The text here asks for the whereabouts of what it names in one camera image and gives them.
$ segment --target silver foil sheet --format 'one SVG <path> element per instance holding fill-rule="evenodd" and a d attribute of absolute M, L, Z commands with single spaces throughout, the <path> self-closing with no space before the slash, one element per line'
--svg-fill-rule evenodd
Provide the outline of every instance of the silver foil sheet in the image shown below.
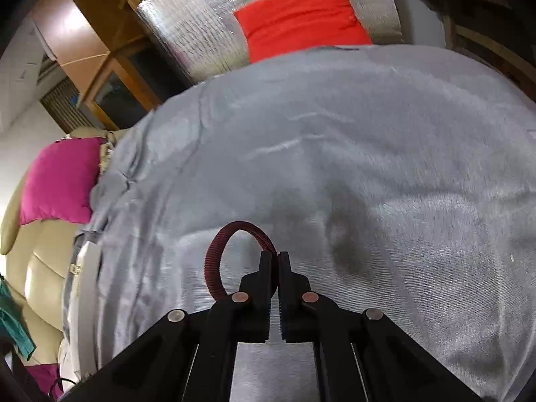
<path fill-rule="evenodd" d="M 255 0 L 143 0 L 138 14 L 194 83 L 248 64 L 246 39 L 233 13 Z M 393 0 L 350 0 L 374 43 L 401 42 Z"/>

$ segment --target teal cloth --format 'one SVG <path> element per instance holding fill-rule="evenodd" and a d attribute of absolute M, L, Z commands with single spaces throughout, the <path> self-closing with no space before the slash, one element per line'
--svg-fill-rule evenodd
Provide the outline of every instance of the teal cloth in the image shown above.
<path fill-rule="evenodd" d="M 10 338 L 17 346 L 19 353 L 28 361 L 36 350 L 36 345 L 21 321 L 19 307 L 15 304 L 4 278 L 0 275 L 0 335 Z"/>

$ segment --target pink pillow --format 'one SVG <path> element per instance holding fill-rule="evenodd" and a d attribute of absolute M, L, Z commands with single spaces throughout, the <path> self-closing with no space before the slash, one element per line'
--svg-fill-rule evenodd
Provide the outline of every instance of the pink pillow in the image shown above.
<path fill-rule="evenodd" d="M 89 192 L 98 178 L 102 138 L 68 139 L 42 149 L 22 189 L 20 224 L 37 219 L 88 223 Z"/>

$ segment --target screw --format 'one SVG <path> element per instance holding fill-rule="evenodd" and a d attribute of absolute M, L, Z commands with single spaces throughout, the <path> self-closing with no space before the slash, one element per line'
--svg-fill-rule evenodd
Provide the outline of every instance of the screw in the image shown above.
<path fill-rule="evenodd" d="M 231 299 L 233 302 L 246 302 L 249 299 L 249 295 L 244 291 L 237 291 L 232 294 Z"/>
<path fill-rule="evenodd" d="M 314 291 L 307 291 L 302 295 L 304 302 L 313 304 L 318 300 L 318 295 Z"/>
<path fill-rule="evenodd" d="M 182 310 L 171 310 L 168 313 L 168 321 L 177 323 L 180 322 L 182 319 L 184 319 L 184 311 Z"/>
<path fill-rule="evenodd" d="M 379 321 L 383 317 L 383 311 L 379 308 L 369 308 L 365 314 L 370 321 Z"/>

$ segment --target leather seat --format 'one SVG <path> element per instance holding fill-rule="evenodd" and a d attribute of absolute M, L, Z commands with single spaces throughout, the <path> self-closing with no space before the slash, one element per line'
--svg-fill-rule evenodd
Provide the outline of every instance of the leather seat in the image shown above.
<path fill-rule="evenodd" d="M 114 132 L 119 140 L 127 130 Z M 78 138 L 104 136 L 97 128 L 81 127 Z M 73 237 L 81 227 L 62 220 L 34 221 L 19 225 L 20 196 L 24 177 L 7 206 L 0 227 L 0 254 L 6 255 L 4 277 L 36 351 L 25 365 L 58 362 L 63 340 L 62 291 L 71 262 Z"/>

